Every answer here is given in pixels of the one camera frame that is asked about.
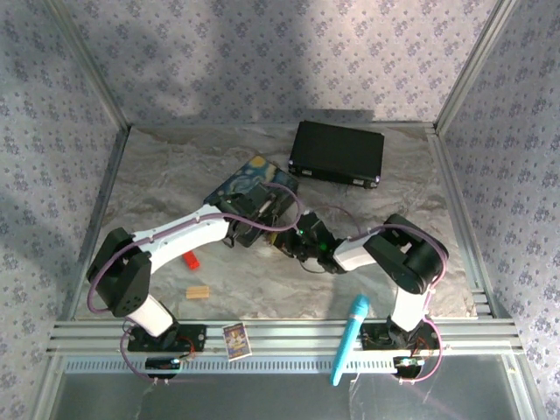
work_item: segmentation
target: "small card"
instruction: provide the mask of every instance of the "small card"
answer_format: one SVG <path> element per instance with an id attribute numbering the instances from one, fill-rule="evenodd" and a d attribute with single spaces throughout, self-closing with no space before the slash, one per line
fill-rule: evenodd
<path id="1" fill-rule="evenodd" d="M 236 361 L 245 356 L 251 355 L 249 337 L 245 331 L 245 325 L 240 322 L 224 326 L 224 340 L 226 341 L 227 358 L 229 361 Z"/>

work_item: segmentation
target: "red object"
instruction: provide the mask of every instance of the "red object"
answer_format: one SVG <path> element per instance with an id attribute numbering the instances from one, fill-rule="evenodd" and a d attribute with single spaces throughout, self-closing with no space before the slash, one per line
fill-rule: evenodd
<path id="1" fill-rule="evenodd" d="M 200 267 L 200 262 L 192 251 L 185 252 L 183 254 L 183 259 L 185 260 L 186 265 L 188 265 L 189 269 L 191 270 L 196 270 L 198 267 Z"/>

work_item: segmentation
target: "microphone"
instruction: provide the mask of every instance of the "microphone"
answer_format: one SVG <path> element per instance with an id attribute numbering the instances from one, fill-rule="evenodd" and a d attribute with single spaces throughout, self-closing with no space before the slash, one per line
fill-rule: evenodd
<path id="1" fill-rule="evenodd" d="M 334 362 L 332 364 L 331 384 L 336 387 L 340 382 L 342 371 L 347 364 L 347 358 L 358 334 L 364 319 L 368 315 L 369 299 L 365 295 L 358 295 L 353 301 L 348 313 L 348 322 L 340 341 L 339 350 L 336 352 Z"/>

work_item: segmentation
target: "gray marble table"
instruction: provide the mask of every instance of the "gray marble table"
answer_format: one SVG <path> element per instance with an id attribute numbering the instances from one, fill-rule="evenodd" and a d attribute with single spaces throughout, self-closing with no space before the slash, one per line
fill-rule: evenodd
<path id="1" fill-rule="evenodd" d="M 450 251 L 446 277 L 432 299 L 435 317 L 475 316 L 464 263 L 429 145 L 422 131 L 378 129 L 385 135 L 381 183 L 375 190 L 300 179 L 298 195 L 310 208 L 343 206 L 364 227 L 399 213 Z M 190 129 L 133 129 L 122 157 L 97 249 L 118 227 L 154 228 L 197 210 L 202 200 L 255 154 L 287 169 L 295 125 Z M 355 227 L 336 210 L 319 210 L 340 236 Z M 343 276 L 310 274 L 298 261 L 259 240 L 251 248 L 221 242 L 195 250 L 200 268 L 182 258 L 151 278 L 150 292 L 180 319 L 343 319 L 357 293 L 371 301 L 370 316 L 385 318 L 396 288 L 377 266 Z M 207 285 L 210 298 L 187 300 L 186 288 Z M 86 307 L 86 282 L 76 318 L 98 318 Z"/>

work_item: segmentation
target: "purple cable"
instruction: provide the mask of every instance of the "purple cable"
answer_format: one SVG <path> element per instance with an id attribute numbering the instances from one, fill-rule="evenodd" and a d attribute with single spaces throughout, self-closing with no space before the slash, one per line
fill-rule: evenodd
<path id="1" fill-rule="evenodd" d="M 399 224 L 380 225 L 378 227 L 374 227 L 373 229 L 368 229 L 366 233 L 355 236 L 354 238 L 349 238 L 348 240 L 350 242 L 358 241 L 359 239 L 362 239 L 362 238 L 364 238 L 368 235 L 375 235 L 375 234 L 378 234 L 378 233 L 382 232 L 383 230 L 388 230 L 388 229 L 402 230 L 404 232 L 408 232 L 409 234 L 416 235 L 421 239 L 424 239 L 426 242 L 428 242 L 428 244 L 430 244 L 430 246 L 432 248 L 434 248 L 434 250 L 437 252 L 437 255 L 439 256 L 439 258 L 441 260 L 441 265 L 442 265 L 441 272 L 437 275 L 436 279 L 430 285 L 429 295 L 426 298 L 426 301 L 423 305 L 423 309 L 426 311 L 428 309 L 428 305 L 430 304 L 430 301 L 431 301 L 432 291 L 434 290 L 436 285 L 439 283 L 439 281 L 445 276 L 445 272 L 447 271 L 447 255 L 445 255 L 445 252 L 439 247 L 439 245 L 434 241 L 434 239 L 431 236 L 429 236 L 428 234 L 425 234 L 424 232 L 421 232 L 418 229 L 414 229 L 413 227 L 408 227 L 408 226 L 399 225 Z M 426 379 L 432 377 L 436 373 L 436 371 L 439 369 L 439 365 L 441 364 L 441 360 L 444 357 L 443 342 L 441 340 L 441 333 L 439 332 L 438 327 L 436 326 L 436 324 L 431 319 L 427 319 L 425 314 L 422 317 L 422 321 L 425 322 L 426 324 L 428 324 L 429 326 L 431 326 L 431 328 L 434 330 L 434 333 L 436 333 L 436 335 L 437 335 L 437 342 L 439 343 L 439 355 L 437 356 L 436 365 L 434 366 L 434 368 L 428 374 L 425 374 L 424 376 L 422 376 L 420 378 L 417 378 L 417 379 L 403 379 L 403 378 L 401 378 L 400 381 L 402 381 L 402 382 L 411 382 L 411 383 L 421 382 L 421 381 L 425 381 Z"/>
<path id="2" fill-rule="evenodd" d="M 285 190 L 295 200 L 295 202 L 297 204 L 297 215 L 296 215 L 296 218 L 294 219 L 294 221 L 291 224 L 289 224 L 287 226 L 281 226 L 281 227 L 272 227 L 272 226 L 266 226 L 266 225 L 262 225 L 260 223 L 256 223 L 256 222 L 254 222 L 252 220 L 249 220 L 249 219 L 245 219 L 244 217 L 238 216 L 237 214 L 212 213 L 212 214 L 205 214 L 203 216 L 200 216 L 199 218 L 194 217 L 190 220 L 187 220 L 187 221 L 184 221 L 183 223 L 178 224 L 177 226 L 169 227 L 168 229 L 163 230 L 163 231 L 159 232 L 158 234 L 154 234 L 151 238 L 147 237 L 147 238 L 143 238 L 139 241 L 132 242 L 129 245 L 125 246 L 124 248 L 120 249 L 119 251 L 115 252 L 113 254 L 113 256 L 111 256 L 108 259 L 108 261 L 105 262 L 105 264 L 101 267 L 99 272 L 95 275 L 94 280 L 91 282 L 91 285 L 89 287 L 89 291 L 87 292 L 87 308 L 92 313 L 104 313 L 104 312 L 107 312 L 109 310 L 109 308 L 98 309 L 98 308 L 94 307 L 94 294 L 95 294 L 95 291 L 97 289 L 97 285 L 102 280 L 103 276 L 105 276 L 105 273 L 107 272 L 107 270 L 121 256 L 126 254 L 128 251 L 130 251 L 134 247 L 141 247 L 142 245 L 145 245 L 146 243 L 149 243 L 151 241 L 156 241 L 156 240 L 159 240 L 159 239 L 163 239 L 163 238 L 165 238 L 169 235 L 172 235 L 172 234 L 174 234 L 174 233 L 176 233 L 176 232 L 178 232 L 182 229 L 188 228 L 188 227 L 190 227 L 194 224 L 201 223 L 203 221 L 210 221 L 210 220 L 214 220 L 214 219 L 232 219 L 234 221 L 240 221 L 241 223 L 245 223 L 247 225 L 250 225 L 253 228 L 266 230 L 268 232 L 283 232 L 285 230 L 290 230 L 292 228 L 295 228 L 296 225 L 299 222 L 299 218 L 301 217 L 301 215 L 304 212 L 304 205 L 301 202 L 301 200 L 298 198 L 298 196 L 290 188 L 288 188 L 285 185 L 277 184 L 277 183 L 274 183 L 274 182 L 264 183 L 264 185 Z"/>

